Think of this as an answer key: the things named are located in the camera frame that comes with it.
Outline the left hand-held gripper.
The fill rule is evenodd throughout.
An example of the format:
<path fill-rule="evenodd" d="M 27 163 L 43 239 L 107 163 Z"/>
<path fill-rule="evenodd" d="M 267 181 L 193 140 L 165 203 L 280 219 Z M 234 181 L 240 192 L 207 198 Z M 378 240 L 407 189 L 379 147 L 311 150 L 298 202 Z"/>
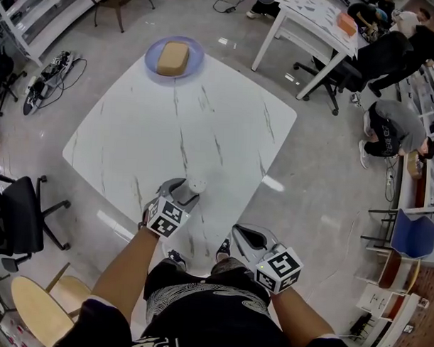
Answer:
<path fill-rule="evenodd" d="M 178 200 L 179 188 L 185 182 L 186 178 L 164 181 L 157 190 L 157 196 L 148 205 L 146 227 L 160 237 L 168 239 L 178 232 L 199 202 L 199 194 L 193 195 L 184 203 Z"/>

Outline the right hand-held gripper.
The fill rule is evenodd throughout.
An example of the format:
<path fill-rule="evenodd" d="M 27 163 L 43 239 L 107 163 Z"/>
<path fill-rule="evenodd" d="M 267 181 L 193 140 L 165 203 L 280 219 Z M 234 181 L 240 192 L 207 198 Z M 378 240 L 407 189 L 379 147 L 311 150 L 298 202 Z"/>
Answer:
<path fill-rule="evenodd" d="M 246 259 L 251 280 L 271 294 L 280 294 L 298 281 L 303 263 L 291 247 L 277 242 L 264 228 L 236 224 L 232 238 Z"/>

